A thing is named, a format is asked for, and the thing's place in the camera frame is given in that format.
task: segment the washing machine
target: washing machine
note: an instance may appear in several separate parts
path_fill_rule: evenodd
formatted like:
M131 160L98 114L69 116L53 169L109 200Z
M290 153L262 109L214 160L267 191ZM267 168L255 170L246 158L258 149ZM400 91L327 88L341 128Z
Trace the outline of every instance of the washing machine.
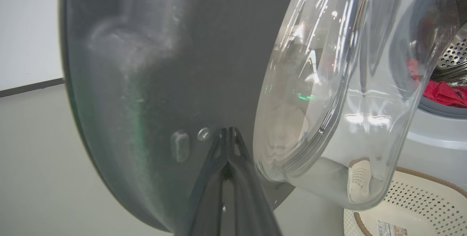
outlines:
M464 41L467 28L465 0L456 1L460 31L450 43L453 47L458 41ZM423 96L397 165L442 178L466 189L467 175L463 162L467 159L467 144L461 131L466 120L464 108L444 106Z
M60 5L83 143L149 226L343 235L397 166L467 187L467 112L422 98L463 0Z

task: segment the white plastic laundry basket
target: white plastic laundry basket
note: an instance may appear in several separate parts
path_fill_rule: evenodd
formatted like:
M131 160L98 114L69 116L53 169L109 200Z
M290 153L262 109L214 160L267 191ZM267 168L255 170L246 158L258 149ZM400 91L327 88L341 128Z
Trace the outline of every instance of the white plastic laundry basket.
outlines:
M345 236L467 236L467 192L423 173L397 168L379 205L344 210Z

